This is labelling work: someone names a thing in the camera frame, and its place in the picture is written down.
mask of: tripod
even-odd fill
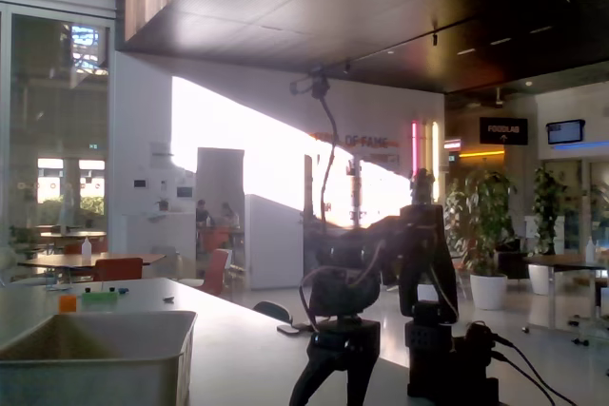
[[[308,363],[289,406],[305,406],[334,371],[347,371],[347,406],[363,406],[368,382],[381,350],[381,325],[374,320],[338,316],[321,322],[311,336]]]

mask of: yellow light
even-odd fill
[[[438,123],[431,125],[431,166],[434,173],[433,185],[433,196],[434,201],[438,201],[440,198],[440,132],[438,130]]]
[[[500,156],[503,154],[505,154],[505,151],[467,152],[460,154],[459,157]]]

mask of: water bottle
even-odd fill
[[[587,262],[594,262],[594,255],[595,253],[595,246],[594,246],[594,242],[592,241],[592,237],[590,237],[588,239],[588,244],[586,244],[586,261]]]
[[[83,254],[83,261],[91,262],[91,242],[88,238],[85,238],[85,242],[83,242],[83,247],[81,250]]]

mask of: black chair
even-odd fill
[[[292,316],[281,304],[273,303],[272,301],[261,301],[254,306],[254,311],[281,322],[292,324]]]

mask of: glass door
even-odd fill
[[[580,250],[582,224],[581,161],[551,161],[543,166],[565,186],[565,191],[560,196],[560,209],[564,216],[564,251],[577,253]],[[558,227],[557,238],[560,238]]]
[[[113,21],[3,3],[0,20],[1,242],[107,232]]]

